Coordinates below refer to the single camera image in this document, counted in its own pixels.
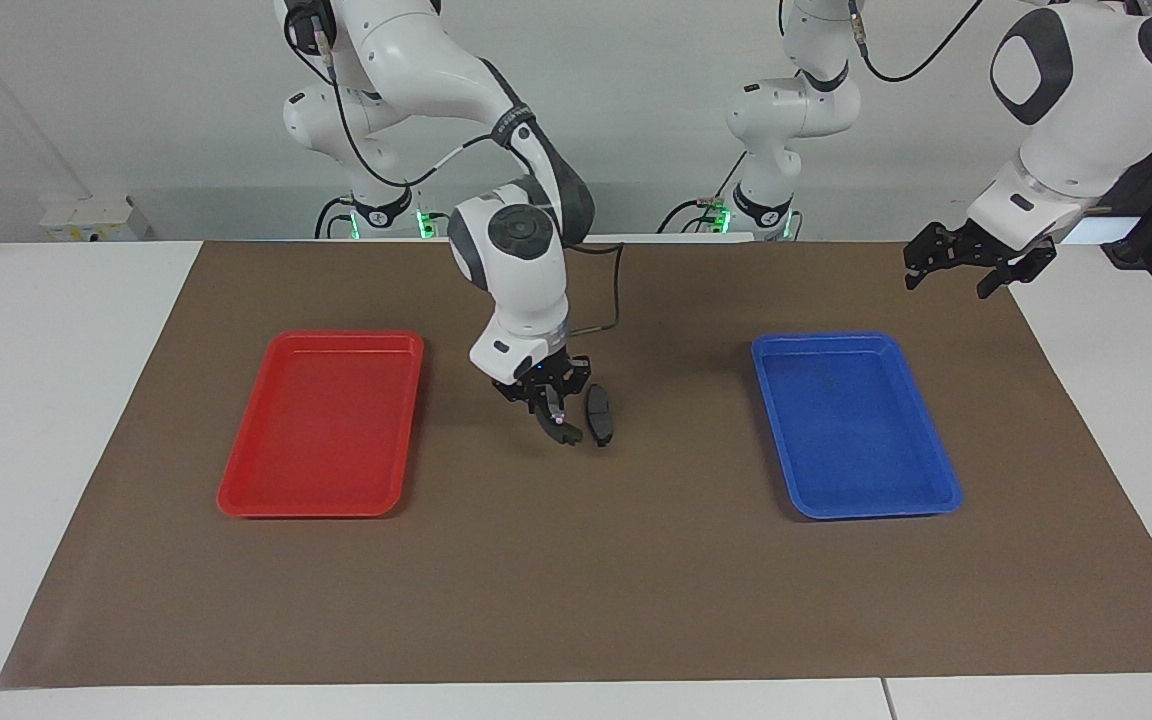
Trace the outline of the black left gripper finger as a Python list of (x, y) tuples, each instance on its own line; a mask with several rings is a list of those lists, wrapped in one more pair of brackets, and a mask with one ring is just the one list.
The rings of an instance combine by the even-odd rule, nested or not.
[(905, 290), (914, 291), (940, 262), (940, 223), (929, 223), (902, 250)]
[(1006, 285), (1033, 282), (1052, 260), (1056, 259), (1056, 247), (1036, 247), (1018, 259), (998, 263), (995, 268), (980, 279), (975, 287), (978, 300), (988, 300)]

